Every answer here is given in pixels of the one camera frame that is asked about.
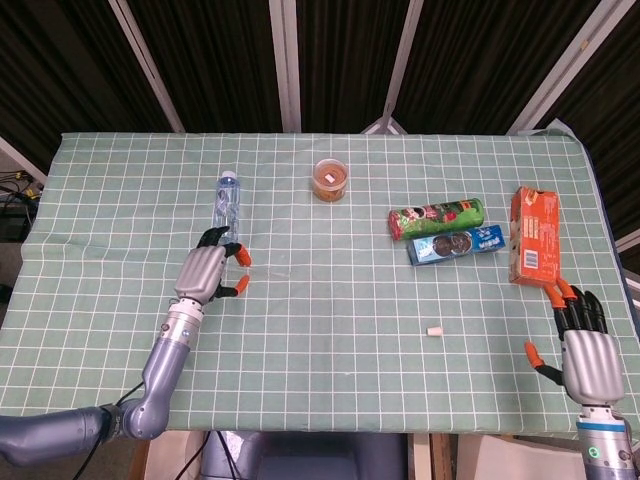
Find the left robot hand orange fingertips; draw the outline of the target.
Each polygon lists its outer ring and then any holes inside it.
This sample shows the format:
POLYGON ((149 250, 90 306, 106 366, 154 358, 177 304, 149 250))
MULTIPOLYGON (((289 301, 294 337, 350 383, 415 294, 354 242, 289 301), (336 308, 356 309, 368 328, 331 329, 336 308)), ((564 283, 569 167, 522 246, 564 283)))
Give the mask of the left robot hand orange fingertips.
POLYGON ((230 231, 229 226, 206 230, 192 249, 181 268, 174 291, 179 300, 188 299, 204 306, 217 298, 241 295, 249 285, 245 274, 234 286, 222 284, 227 261, 233 257, 241 267, 250 267, 252 260, 248 250, 237 241, 222 242, 230 231))

